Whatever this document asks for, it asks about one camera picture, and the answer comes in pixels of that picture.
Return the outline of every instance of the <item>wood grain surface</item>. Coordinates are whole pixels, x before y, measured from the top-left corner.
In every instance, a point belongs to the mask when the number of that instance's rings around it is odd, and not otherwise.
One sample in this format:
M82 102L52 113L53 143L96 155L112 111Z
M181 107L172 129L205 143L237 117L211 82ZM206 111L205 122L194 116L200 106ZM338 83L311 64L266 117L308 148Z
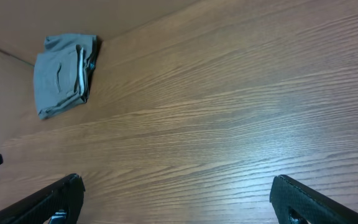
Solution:
M76 172L78 223L277 223L278 174L358 212L358 0L200 1L105 41L87 104L17 120L0 209Z

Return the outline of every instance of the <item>blue-gray cloth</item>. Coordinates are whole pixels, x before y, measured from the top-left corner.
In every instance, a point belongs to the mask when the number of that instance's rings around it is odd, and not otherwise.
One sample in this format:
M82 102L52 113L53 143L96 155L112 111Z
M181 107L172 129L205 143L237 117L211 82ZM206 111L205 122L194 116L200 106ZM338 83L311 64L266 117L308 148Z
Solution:
M96 61L96 36L63 34L45 38L34 68L35 105L46 119L86 103L88 75Z

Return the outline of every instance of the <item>folded garment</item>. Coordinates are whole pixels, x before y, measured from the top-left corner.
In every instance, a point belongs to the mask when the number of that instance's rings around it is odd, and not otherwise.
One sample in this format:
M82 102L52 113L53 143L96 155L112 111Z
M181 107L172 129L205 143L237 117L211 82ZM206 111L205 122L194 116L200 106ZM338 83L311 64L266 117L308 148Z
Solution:
M96 36L49 36L34 68L34 98L40 119L86 103L88 77L95 68Z

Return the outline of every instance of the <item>gray fabric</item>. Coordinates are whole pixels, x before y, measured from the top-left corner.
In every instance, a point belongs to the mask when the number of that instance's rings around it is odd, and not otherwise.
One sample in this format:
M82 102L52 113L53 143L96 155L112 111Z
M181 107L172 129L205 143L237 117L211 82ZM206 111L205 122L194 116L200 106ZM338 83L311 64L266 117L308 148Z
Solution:
M88 75L96 60L96 36L49 36L34 68L34 96L40 119L86 103Z

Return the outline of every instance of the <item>folded clothing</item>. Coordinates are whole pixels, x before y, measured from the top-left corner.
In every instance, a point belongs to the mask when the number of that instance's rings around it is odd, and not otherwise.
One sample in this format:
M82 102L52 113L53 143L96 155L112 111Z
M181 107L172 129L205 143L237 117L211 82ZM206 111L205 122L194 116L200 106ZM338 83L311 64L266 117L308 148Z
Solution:
M97 54L95 35L49 36L44 47L34 68L34 98L40 119L86 103L88 77L95 68Z

